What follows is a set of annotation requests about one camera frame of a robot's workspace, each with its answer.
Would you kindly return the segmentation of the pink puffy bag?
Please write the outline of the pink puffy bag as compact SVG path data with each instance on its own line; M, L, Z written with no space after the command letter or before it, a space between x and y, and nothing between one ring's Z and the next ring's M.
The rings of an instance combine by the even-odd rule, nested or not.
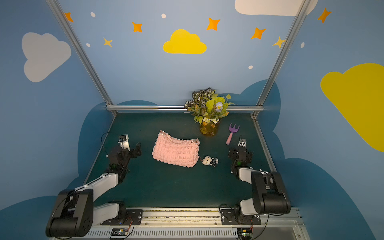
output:
M199 139L181 140L160 130L152 156L162 163L192 168L199 160L199 149Z

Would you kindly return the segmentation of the white plush keychain decoration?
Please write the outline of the white plush keychain decoration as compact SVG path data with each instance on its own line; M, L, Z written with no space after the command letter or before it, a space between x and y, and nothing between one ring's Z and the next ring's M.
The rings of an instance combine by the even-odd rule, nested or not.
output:
M215 168L219 163L219 159L212 158L210 156L206 156L203 159L201 159L201 162L205 166L211 166L211 167Z

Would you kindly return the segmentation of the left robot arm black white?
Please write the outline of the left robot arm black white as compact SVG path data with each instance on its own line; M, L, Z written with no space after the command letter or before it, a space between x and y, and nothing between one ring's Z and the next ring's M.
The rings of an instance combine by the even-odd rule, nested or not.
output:
M61 191L48 220L46 236L68 240L84 237L93 226L103 223L131 224L133 220L129 217L124 202L110 202L96 207L94 201L120 185L129 172L130 160L141 154L140 143L133 149L117 145L108 155L109 168L102 175L83 186Z

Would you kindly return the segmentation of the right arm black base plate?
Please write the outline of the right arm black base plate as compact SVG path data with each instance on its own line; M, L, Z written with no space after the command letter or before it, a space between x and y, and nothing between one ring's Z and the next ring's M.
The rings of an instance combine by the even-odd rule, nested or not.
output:
M261 225L261 217L259 215L243 215L232 209L220 209L222 225Z

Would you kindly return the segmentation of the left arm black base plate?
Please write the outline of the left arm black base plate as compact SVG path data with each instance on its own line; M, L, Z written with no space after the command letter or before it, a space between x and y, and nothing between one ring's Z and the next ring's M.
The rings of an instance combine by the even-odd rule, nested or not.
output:
M118 213L118 216L101 223L102 226L129 226L130 224L140 226L143 217L141 209L126 209L124 213Z

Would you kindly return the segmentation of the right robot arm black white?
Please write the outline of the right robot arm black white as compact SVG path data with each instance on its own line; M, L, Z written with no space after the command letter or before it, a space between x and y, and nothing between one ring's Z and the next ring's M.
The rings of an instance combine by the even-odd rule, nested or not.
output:
M238 209L244 216L268 214L280 216L291 211L283 179L278 172L255 170L249 166L253 153L243 146L229 148L231 173L252 187L252 197L240 201Z

